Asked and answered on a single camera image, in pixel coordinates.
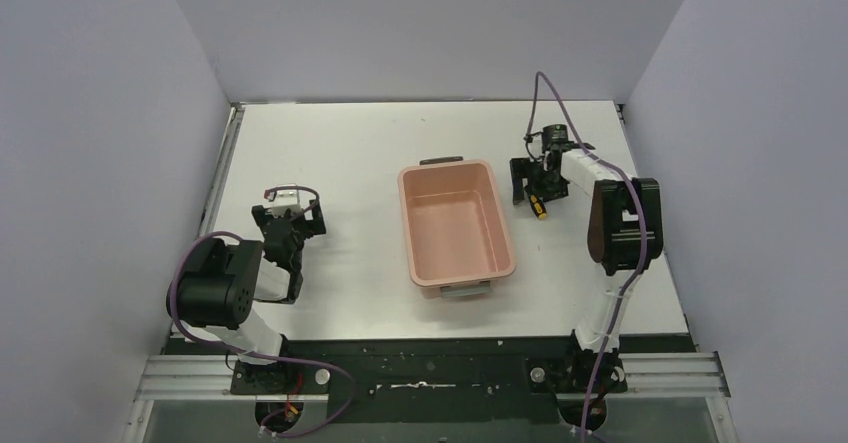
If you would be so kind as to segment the black yellow screwdriver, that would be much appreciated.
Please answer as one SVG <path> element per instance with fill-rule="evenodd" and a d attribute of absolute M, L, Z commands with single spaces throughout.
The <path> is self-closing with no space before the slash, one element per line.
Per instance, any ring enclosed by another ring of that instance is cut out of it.
<path fill-rule="evenodd" d="M 530 203 L 530 207 L 531 207 L 531 210 L 532 210 L 534 216 L 538 220 L 544 220 L 544 219 L 547 218 L 546 206 L 545 206 L 544 202 L 539 197 L 537 197 L 536 195 L 533 195 L 533 194 L 529 194 L 528 195 L 528 201 Z"/>

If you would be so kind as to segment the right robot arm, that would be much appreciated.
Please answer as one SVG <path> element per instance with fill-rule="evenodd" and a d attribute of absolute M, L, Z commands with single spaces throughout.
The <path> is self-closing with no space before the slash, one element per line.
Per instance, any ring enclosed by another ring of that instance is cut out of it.
<path fill-rule="evenodd" d="M 528 133 L 541 152 L 509 161 L 512 202 L 527 202 L 538 219 L 546 205 L 568 196 L 572 187 L 590 199 L 586 243 L 604 281 L 572 331 L 561 388 L 591 394 L 623 384 L 619 357 L 620 326 L 636 282 L 663 251 L 660 187 L 602 159 L 591 144 L 580 143 L 563 124 Z"/>

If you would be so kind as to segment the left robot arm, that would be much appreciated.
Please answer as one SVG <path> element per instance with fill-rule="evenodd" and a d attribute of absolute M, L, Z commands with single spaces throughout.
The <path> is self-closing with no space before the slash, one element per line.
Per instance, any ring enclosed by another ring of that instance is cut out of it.
<path fill-rule="evenodd" d="M 179 274 L 169 315 L 209 331 L 235 356 L 230 391 L 237 395 L 286 394 L 303 386 L 304 367 L 294 364 L 287 337 L 254 310 L 256 302 L 292 304 L 303 285 L 303 250 L 326 232 L 320 204 L 255 205 L 258 240 L 226 243 L 215 236 L 191 250 Z"/>

